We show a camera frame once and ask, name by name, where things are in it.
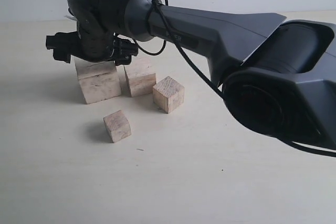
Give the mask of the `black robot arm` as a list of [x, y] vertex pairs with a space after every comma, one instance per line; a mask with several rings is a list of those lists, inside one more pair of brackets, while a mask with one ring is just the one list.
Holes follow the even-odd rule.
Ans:
[[67, 0], [77, 30], [47, 36], [58, 61], [128, 65], [159, 37], [207, 59], [205, 82], [244, 127], [335, 155], [335, 24], [277, 13], [229, 14], [166, 0]]

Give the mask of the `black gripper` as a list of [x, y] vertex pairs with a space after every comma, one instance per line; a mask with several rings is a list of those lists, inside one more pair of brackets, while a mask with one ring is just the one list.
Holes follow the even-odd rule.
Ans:
[[46, 37], [46, 49], [56, 61], [71, 63], [71, 56], [98, 63], [113, 61], [130, 65], [138, 46], [128, 39], [124, 22], [128, 0], [67, 0], [70, 14], [77, 20], [76, 31], [57, 32]]

